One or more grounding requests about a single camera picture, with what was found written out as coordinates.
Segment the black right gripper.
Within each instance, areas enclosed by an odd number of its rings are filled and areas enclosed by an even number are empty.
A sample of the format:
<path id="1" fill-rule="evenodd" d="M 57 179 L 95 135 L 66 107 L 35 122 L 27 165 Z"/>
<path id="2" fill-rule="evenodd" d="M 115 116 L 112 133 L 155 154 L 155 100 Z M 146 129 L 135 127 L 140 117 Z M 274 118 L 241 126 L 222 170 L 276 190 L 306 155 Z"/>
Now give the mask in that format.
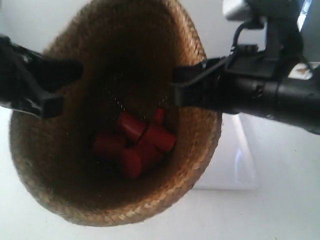
<path id="1" fill-rule="evenodd" d="M 229 56 L 175 67 L 169 84 L 172 103 L 228 114 L 274 115 L 278 60 L 267 54 L 254 45 L 239 45 Z"/>

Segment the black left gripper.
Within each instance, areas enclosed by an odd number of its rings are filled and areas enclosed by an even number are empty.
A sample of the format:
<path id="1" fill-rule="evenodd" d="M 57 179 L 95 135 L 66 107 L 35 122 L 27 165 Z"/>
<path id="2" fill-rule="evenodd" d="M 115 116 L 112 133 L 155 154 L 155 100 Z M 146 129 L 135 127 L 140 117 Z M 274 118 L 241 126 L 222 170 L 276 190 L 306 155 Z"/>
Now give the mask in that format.
<path id="1" fill-rule="evenodd" d="M 61 88 L 79 80 L 84 65 L 69 58 L 54 58 L 0 36 L 0 105 L 50 119 L 63 113 L 63 98 L 43 88 Z M 29 85 L 33 77 L 36 85 Z"/>

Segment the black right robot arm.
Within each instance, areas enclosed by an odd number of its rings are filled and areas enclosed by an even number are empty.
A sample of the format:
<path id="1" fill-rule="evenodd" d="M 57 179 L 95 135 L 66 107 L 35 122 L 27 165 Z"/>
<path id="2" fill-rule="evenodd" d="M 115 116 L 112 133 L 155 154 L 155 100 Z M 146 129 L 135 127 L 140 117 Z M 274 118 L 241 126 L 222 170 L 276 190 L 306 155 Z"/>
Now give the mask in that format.
<path id="1" fill-rule="evenodd" d="M 240 113 L 320 132 L 320 70 L 292 77 L 304 60 L 281 53 L 269 58 L 256 45 L 233 47 L 230 55 L 173 70 L 173 104 L 236 115 Z"/>

